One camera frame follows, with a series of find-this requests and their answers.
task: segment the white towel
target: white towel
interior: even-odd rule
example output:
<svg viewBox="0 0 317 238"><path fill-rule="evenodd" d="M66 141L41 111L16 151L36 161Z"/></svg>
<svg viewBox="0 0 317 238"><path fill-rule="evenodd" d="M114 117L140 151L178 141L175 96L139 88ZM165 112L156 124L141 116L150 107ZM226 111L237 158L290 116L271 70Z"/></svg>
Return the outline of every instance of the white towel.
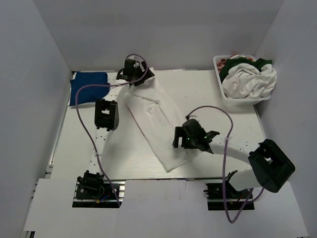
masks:
<svg viewBox="0 0 317 238"><path fill-rule="evenodd" d="M228 98L265 98L276 84L276 71L271 64L261 68L241 63L232 67L222 82L224 93Z"/></svg>
<svg viewBox="0 0 317 238"><path fill-rule="evenodd" d="M132 86L123 99L167 172L199 154L197 149L173 148L175 127L182 126L186 119L158 79L151 78L137 87Z"/></svg>

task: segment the white enclosure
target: white enclosure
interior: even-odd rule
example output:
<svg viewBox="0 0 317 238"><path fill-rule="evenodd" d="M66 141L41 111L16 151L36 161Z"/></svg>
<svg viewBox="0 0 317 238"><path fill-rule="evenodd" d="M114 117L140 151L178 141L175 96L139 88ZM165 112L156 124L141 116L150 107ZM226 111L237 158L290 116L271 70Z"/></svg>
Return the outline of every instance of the white enclosure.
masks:
<svg viewBox="0 0 317 238"><path fill-rule="evenodd" d="M277 86L258 110L267 137L296 166L290 183L308 233L317 237L316 8L312 0L3 0L1 237L20 237L71 70L118 70L130 53L155 69L212 69L214 56L232 52L273 60Z"/></svg>

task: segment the blue cloth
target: blue cloth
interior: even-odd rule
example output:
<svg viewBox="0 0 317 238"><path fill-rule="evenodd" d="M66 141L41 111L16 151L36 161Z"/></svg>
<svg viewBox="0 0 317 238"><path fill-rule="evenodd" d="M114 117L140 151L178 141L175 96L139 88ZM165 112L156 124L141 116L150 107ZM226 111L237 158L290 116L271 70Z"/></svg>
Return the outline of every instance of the blue cloth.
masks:
<svg viewBox="0 0 317 238"><path fill-rule="evenodd" d="M105 72L77 72L75 79L70 81L70 106L75 105L75 97L77 91L89 84L109 85L108 75ZM109 92L109 87L91 87L83 89L78 95L78 104L95 102L101 99Z"/></svg>

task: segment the white table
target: white table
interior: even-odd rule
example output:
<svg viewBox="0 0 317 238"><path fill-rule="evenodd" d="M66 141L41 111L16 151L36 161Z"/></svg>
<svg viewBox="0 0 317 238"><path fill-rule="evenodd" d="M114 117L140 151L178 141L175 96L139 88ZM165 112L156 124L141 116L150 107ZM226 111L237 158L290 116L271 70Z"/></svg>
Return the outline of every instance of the white table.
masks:
<svg viewBox="0 0 317 238"><path fill-rule="evenodd" d="M263 141L253 106L227 108L222 103L215 71L167 70L155 71L155 75L184 115L201 105L218 106L232 116L232 137L241 141ZM116 73L108 73L108 76L110 82L114 81ZM126 104L121 100L118 106L120 124L106 153L107 158L111 159L110 166L104 168L111 179L202 178L221 175L222 156L209 153L201 153L193 161L167 173L153 154ZM93 106L80 109L83 121L93 137L96 133L94 110ZM218 110L200 109L194 114L206 131L215 130L226 135L230 128L228 118ZM92 144L77 118L76 110L68 108L53 157L51 178L73 180L82 176L88 168L92 152ZM227 160L227 172L248 168L249 165L236 159Z"/></svg>
<svg viewBox="0 0 317 238"><path fill-rule="evenodd" d="M255 210L243 211L235 224L227 221L224 211L208 211L205 185L199 181L128 181L119 209L72 208L75 184L74 180L40 179L24 230L35 231L35 238L307 236L289 182L278 193L265 191ZM236 213L230 211L231 217Z"/></svg>

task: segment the black plastic part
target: black plastic part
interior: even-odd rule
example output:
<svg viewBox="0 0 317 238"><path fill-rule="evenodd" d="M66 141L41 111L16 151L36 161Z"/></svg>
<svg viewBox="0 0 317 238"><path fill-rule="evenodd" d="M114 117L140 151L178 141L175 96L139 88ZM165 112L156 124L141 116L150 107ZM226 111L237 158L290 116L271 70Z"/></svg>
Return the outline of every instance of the black plastic part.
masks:
<svg viewBox="0 0 317 238"><path fill-rule="evenodd" d="M35 236L35 231L30 233L30 237L29 238L34 238L34 236Z"/></svg>
<svg viewBox="0 0 317 238"><path fill-rule="evenodd" d="M179 138L182 138L181 147L185 149L199 149L213 154L209 143L211 143L212 139L219 134L220 133L217 131L206 133L198 121L189 119L182 125L182 127L175 128L173 147L178 148Z"/></svg>
<svg viewBox="0 0 317 238"><path fill-rule="evenodd" d="M146 65L146 63L145 63L144 61L143 61L141 64L142 64L143 69L145 69L145 68L147 67L147 65ZM134 78L134 80L141 78L143 74L144 74L144 71L142 71L140 67L137 67L137 69L136 69L136 71L135 71L135 78ZM144 83L145 80L147 80L147 79L149 79L149 78L152 78L152 77L154 77L154 76L155 76L155 75L153 74L153 72L148 68L147 74L146 74L140 81L135 82L135 83L134 83L134 86L138 86L138 85Z"/></svg>
<svg viewBox="0 0 317 238"><path fill-rule="evenodd" d="M135 64L136 64L136 61L134 59L125 59L123 75L133 76L135 73L135 68L136 68Z"/></svg>
<svg viewBox="0 0 317 238"><path fill-rule="evenodd" d="M91 174L87 170L84 173L83 177L78 177L78 186L77 186L77 193L76 198L79 199L77 196L81 195L82 197L90 196L90 197L98 197L100 193L103 191L102 185L104 183L103 180L104 176L97 174Z"/></svg>
<svg viewBox="0 0 317 238"><path fill-rule="evenodd" d="M118 183L113 183L113 187L116 189L116 194L119 196L119 187ZM87 200L87 199L99 199L103 198L106 195L109 195L105 201L116 200L114 193L112 192L112 188L109 183L103 183L98 187L98 191L91 191L89 188L85 187L82 184L77 185L76 190L76 199L78 200Z"/></svg>
<svg viewBox="0 0 317 238"><path fill-rule="evenodd" d="M106 200L115 200L115 195L109 183L104 183L104 175L99 173L91 174L87 170L83 177L77 178L77 199L98 199L109 195ZM117 183L113 183L116 193L119 196L119 187Z"/></svg>
<svg viewBox="0 0 317 238"><path fill-rule="evenodd" d="M241 202L227 202L227 208L229 211L238 211L240 210L243 201ZM223 202L207 202L208 211L224 211ZM254 203L247 203L243 210L254 210Z"/></svg>
<svg viewBox="0 0 317 238"><path fill-rule="evenodd" d="M119 70L116 79L124 79L127 82L131 82L137 80L142 77L144 74L144 70L147 67L145 61L141 62L143 70L141 69L140 65L136 64L137 62L134 59L126 59L124 62L124 68ZM146 75L139 81L132 83L135 86L138 86L145 82L145 80L154 77L154 73L148 68L148 72Z"/></svg>
<svg viewBox="0 0 317 238"><path fill-rule="evenodd" d="M295 171L293 163L270 139L250 153L249 162L259 184L270 192L278 192Z"/></svg>
<svg viewBox="0 0 317 238"><path fill-rule="evenodd" d="M115 202L107 202L102 201L99 203L91 202L91 201L82 201L82 202L73 202L72 207L85 207L85 208L119 208L117 201Z"/></svg>
<svg viewBox="0 0 317 238"><path fill-rule="evenodd" d="M109 110L109 114L103 113L105 110ZM107 128L107 131L116 130L119 125L118 103L115 101L106 101L105 99L97 99L95 125L97 129L102 127Z"/></svg>
<svg viewBox="0 0 317 238"><path fill-rule="evenodd" d="M207 189L204 192L207 194L207 198L210 200L222 199L222 183L206 183ZM246 199L249 190L236 191L228 181L226 181L226 199Z"/></svg>

